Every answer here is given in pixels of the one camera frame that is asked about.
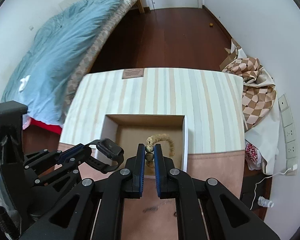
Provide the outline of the white wall power strip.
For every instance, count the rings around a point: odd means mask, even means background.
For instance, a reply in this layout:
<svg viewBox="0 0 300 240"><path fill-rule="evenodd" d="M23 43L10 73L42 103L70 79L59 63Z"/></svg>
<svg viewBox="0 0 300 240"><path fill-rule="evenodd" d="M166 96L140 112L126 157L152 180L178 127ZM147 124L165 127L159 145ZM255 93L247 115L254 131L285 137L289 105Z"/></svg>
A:
<svg viewBox="0 0 300 240"><path fill-rule="evenodd" d="M292 110L285 93L278 98L278 103L286 149L285 175L295 176L298 171L298 145Z"/></svg>

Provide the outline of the checkered brown cloth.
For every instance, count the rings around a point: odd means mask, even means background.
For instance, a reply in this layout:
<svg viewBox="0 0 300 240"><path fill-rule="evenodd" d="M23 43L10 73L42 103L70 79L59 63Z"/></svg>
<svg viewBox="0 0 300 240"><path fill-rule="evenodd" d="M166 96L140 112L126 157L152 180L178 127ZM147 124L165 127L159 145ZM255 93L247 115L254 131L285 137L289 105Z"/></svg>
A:
<svg viewBox="0 0 300 240"><path fill-rule="evenodd" d="M228 56L219 67L243 79L242 112L245 131L248 131L272 109L277 95L275 83L259 59L248 56L234 39L226 52Z"/></svg>

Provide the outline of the red bed sheet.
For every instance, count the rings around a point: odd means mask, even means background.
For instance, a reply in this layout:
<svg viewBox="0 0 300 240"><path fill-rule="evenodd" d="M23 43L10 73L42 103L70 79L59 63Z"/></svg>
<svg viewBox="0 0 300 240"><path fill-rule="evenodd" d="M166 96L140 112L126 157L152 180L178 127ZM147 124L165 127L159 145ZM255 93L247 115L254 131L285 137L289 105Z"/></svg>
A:
<svg viewBox="0 0 300 240"><path fill-rule="evenodd" d="M47 131L50 131L52 133L56 133L58 135L61 135L62 133L62 128L61 126L58 126L58 125L48 125L48 124L45 124L41 121L37 121L33 118L30 119L30 125L31 126L37 126L37 127L40 127L44 130L47 130Z"/></svg>

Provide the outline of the white cardboard box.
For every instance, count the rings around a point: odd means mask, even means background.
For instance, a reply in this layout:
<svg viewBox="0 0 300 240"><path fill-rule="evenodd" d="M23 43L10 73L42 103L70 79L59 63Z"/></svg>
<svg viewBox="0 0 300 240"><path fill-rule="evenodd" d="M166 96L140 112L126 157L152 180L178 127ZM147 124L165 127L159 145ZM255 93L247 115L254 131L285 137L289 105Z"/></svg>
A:
<svg viewBox="0 0 300 240"><path fill-rule="evenodd" d="M185 115L107 114L94 139L108 138L124 150L124 160L136 155L139 144L156 134L167 134L174 143L174 166L187 170L188 119Z"/></svg>

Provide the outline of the black smart watch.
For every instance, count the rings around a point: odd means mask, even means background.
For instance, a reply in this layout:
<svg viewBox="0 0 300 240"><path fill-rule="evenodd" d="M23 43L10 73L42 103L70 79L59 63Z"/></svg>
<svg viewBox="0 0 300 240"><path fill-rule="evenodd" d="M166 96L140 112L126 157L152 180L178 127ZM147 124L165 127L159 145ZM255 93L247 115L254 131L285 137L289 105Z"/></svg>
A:
<svg viewBox="0 0 300 240"><path fill-rule="evenodd" d="M101 140L94 140L85 145L85 147L89 148L90 145L95 145L96 149L101 152L104 156L106 156L111 161L114 161L116 165L109 165L101 162L100 160L90 156L86 159L86 163L94 168L95 170L100 171L103 174L107 174L108 172L113 172L119 168L119 166L124 161L124 150L115 144L112 140L105 138Z"/></svg>

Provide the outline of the patterned mattress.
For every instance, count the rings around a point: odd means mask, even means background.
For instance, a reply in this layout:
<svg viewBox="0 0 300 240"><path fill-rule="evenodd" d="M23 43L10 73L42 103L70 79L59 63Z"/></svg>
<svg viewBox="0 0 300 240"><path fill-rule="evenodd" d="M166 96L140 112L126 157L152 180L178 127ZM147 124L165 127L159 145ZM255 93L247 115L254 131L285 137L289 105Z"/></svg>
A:
<svg viewBox="0 0 300 240"><path fill-rule="evenodd" d="M107 41L110 34L113 32L118 23L122 20L125 14L137 3L139 0L123 0L121 5L110 14L106 22L101 25L101 31L97 34L93 44L89 47L83 59L80 61L78 67L74 70L66 86L65 100L62 111L67 114L70 105L74 99L79 83L83 77L90 72L95 60L97 59L102 47Z"/></svg>

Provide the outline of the striped table cloth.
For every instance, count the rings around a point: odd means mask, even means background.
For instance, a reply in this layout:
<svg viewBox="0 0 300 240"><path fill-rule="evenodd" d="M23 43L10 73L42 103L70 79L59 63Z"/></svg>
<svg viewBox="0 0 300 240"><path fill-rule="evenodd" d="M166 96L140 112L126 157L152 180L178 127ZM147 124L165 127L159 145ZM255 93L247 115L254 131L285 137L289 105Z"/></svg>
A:
<svg viewBox="0 0 300 240"><path fill-rule="evenodd" d="M107 114L184 115L191 154L243 150L241 77L185 68L146 68L142 77L130 79L124 73L83 77L65 119L62 143L100 138Z"/></svg>

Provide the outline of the light blue duvet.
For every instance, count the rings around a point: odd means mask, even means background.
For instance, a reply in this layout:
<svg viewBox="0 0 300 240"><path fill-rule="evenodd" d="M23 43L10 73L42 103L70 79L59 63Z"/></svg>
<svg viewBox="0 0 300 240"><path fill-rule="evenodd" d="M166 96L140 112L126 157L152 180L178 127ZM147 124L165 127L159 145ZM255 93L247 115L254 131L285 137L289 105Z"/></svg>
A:
<svg viewBox="0 0 300 240"><path fill-rule="evenodd" d="M37 31L32 45L13 71L2 102L27 106L31 118L62 126L62 111L70 76L93 44L112 12L123 0L64 0L61 12Z"/></svg>

